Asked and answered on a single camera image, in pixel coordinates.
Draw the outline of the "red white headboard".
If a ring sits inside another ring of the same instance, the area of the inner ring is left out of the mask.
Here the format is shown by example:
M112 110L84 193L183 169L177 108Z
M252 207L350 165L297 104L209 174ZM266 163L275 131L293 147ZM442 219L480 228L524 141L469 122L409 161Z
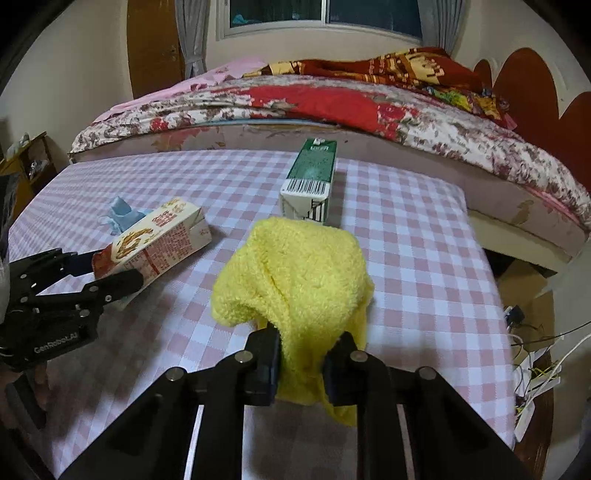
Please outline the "red white headboard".
M584 187L590 186L590 93L579 94L559 111L552 74L538 53L530 48L514 51L498 76L491 64L480 60L474 68L483 83L509 103L515 131L560 160Z

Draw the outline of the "light blue tissue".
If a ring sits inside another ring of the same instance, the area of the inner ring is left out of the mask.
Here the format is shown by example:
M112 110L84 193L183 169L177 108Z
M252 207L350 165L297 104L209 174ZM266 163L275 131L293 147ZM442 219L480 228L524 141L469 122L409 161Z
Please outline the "light blue tissue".
M106 213L98 220L100 225L108 226L110 234L117 236L147 216L150 210L138 210L132 208L120 196L115 197Z

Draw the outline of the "wooden door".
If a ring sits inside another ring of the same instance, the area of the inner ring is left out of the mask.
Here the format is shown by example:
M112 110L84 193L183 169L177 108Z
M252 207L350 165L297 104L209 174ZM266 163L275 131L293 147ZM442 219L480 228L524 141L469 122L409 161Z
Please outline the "wooden door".
M172 0L128 0L126 35L134 99L183 79L183 56Z

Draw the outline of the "grey window curtain middle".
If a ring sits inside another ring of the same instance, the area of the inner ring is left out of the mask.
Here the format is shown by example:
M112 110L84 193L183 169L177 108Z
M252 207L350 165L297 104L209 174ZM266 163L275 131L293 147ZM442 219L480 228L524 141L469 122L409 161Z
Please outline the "grey window curtain middle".
M422 43L452 54L460 36L468 2L465 0L418 0Z

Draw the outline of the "yellow fuzzy cloth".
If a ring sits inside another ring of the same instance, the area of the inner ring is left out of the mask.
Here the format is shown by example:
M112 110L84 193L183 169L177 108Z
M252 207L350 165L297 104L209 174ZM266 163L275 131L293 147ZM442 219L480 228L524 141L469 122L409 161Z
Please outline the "yellow fuzzy cloth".
M353 427L356 409L335 407L325 395L322 364L342 333L367 344L374 296L363 250L346 230L270 217L253 225L245 244L218 274L211 316L225 327L254 322L280 332L283 401L322 404L335 421Z

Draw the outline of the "wooden side table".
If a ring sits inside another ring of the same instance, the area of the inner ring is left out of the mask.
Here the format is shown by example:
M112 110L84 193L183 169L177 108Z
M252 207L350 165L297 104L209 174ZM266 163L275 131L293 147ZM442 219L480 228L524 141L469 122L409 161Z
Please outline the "wooden side table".
M16 150L2 159L1 174L12 173L19 176L14 206L14 218L17 218L57 175L45 131L19 142Z

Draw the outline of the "green milk carton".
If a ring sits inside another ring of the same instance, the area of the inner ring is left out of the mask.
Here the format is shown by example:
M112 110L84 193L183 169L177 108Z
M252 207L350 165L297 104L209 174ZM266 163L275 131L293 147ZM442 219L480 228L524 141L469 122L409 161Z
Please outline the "green milk carton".
M280 187L281 216L327 223L337 147L334 140L305 140Z

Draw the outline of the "white wifi router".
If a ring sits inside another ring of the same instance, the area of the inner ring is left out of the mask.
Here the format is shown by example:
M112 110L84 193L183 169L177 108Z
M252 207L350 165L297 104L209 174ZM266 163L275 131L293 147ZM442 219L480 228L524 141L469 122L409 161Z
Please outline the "white wifi router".
M514 366L514 394L516 421L514 428L515 442L521 442L535 413L534 400L552 391L561 382L562 367L557 370L551 356L552 347L548 346L527 353L522 362Z

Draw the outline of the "cardboard box on floor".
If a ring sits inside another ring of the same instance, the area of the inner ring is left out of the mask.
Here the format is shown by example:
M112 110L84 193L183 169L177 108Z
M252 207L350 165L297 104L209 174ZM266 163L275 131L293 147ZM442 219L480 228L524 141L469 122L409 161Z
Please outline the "cardboard box on floor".
M497 279L509 332L528 349L548 344L555 334L554 296L548 279L528 262L514 260Z

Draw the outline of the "bedroom window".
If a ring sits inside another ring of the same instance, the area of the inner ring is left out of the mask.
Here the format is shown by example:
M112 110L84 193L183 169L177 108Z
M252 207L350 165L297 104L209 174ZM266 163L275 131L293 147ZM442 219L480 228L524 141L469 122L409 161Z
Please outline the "bedroom window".
M230 0L218 1L218 40L291 29L379 33L422 41L417 1Z

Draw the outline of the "pink checkered mattress cover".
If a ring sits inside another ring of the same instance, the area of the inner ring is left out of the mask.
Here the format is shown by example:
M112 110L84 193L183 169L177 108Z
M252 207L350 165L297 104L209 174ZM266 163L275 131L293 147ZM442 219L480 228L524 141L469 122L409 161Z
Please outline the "pink checkered mattress cover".
M123 310L108 310L95 342L51 361L47 426L33 443L60 474L167 368L214 365L240 349L252 321L218 308L215 284L249 268L246 297L270 319L319 321L338 293L325 281L353 258L325 230L301 237L280 218L279 193L294 162L284 152L160 153L77 163L26 207L10 230L18 259L52 248L107 246L104 217L121 197L152 210L181 198L204 210L212 240L157 279ZM330 229L358 242L374 283L367 348L406 370L429 365L506 443L514 408L509 340L489 263L469 224L463 191L394 167L339 159Z

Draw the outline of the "red patterned blanket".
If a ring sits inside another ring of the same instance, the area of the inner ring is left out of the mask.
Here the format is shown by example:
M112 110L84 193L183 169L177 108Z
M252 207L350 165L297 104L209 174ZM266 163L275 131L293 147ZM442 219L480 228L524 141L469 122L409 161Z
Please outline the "red patterned blanket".
M304 75L390 85L431 96L513 130L509 104L496 96L478 74L461 65L440 47L419 47L359 61L304 59L267 64L245 74Z

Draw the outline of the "red nut milk carton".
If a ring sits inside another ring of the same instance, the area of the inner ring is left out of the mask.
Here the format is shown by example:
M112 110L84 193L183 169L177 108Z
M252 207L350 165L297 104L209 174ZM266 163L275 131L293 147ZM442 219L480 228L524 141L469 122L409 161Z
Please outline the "red nut milk carton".
M93 256L97 280L125 270L137 270L143 288L211 243L204 209L173 198L123 231Z

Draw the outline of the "grey curtain left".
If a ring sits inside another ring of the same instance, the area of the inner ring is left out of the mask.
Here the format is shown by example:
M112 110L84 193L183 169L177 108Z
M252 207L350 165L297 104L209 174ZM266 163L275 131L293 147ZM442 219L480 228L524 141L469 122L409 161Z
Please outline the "grey curtain left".
M209 1L175 0L174 7L184 78L189 79L205 72Z

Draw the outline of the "floral bed mattress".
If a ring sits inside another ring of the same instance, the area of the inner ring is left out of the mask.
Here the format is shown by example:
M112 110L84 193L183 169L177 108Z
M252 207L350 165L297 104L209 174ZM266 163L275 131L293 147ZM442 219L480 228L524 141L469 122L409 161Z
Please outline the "floral bed mattress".
M308 137L339 155L455 183L469 207L577 255L590 195L555 156L493 121L394 86L298 76L226 81L111 110L80 131L80 161L197 149L297 151Z

